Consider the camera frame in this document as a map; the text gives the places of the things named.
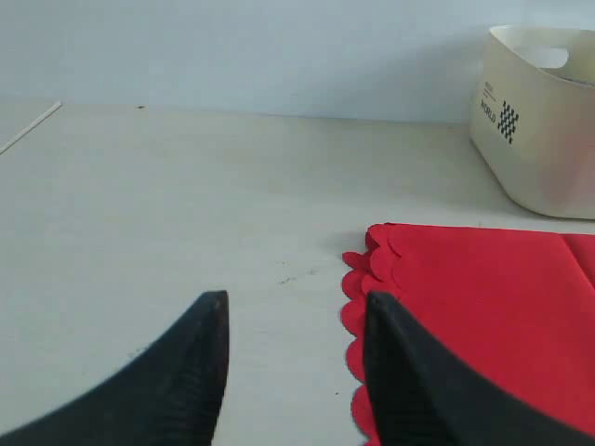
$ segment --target red napkin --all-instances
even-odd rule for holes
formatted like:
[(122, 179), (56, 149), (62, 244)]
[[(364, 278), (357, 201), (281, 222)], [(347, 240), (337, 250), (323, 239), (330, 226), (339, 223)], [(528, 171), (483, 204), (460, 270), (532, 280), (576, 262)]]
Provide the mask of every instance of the red napkin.
[(365, 297), (398, 296), (445, 347), (535, 410), (595, 436), (595, 236), (521, 230), (375, 225), (368, 251), (345, 253), (356, 336), (347, 352), (364, 385), (351, 410), (380, 444), (365, 388)]

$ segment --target white plastic basket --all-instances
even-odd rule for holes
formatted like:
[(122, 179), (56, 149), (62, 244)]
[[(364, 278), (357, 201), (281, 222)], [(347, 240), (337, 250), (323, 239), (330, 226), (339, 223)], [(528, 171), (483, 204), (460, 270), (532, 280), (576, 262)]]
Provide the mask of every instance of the white plastic basket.
[[(562, 66), (536, 61), (544, 51)], [(470, 130), (515, 202), (595, 218), (595, 32), (492, 28)]]

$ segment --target black plastic claw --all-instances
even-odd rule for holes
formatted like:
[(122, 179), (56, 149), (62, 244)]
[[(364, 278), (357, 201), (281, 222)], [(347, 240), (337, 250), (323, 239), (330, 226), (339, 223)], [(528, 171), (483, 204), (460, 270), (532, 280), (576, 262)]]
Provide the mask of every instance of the black plastic claw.
[(144, 353), (0, 446), (206, 446), (227, 381), (228, 297), (205, 293)]
[(383, 446), (595, 446), (477, 374), (392, 295), (368, 297), (364, 368)]

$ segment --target checkered pattern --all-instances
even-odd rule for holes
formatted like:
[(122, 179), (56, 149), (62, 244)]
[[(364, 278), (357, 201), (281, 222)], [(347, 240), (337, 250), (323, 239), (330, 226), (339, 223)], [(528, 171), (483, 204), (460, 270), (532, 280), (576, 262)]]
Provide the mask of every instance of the checkered pattern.
[(504, 109), (500, 113), (500, 122), (498, 123), (498, 130), (504, 136), (509, 144), (512, 144), (512, 135), (517, 130), (517, 123), (519, 121), (519, 114), (514, 111), (510, 104), (504, 101)]

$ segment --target white table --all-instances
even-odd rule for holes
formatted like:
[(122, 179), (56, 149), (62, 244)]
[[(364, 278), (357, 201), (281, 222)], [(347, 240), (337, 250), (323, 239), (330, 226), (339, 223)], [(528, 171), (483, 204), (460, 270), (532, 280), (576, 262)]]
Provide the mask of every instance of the white table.
[(509, 201), (464, 126), (134, 106), (62, 106), (0, 156), (0, 209), (0, 431), (225, 288), (223, 446), (361, 444), (340, 254), (369, 225), (595, 232)]

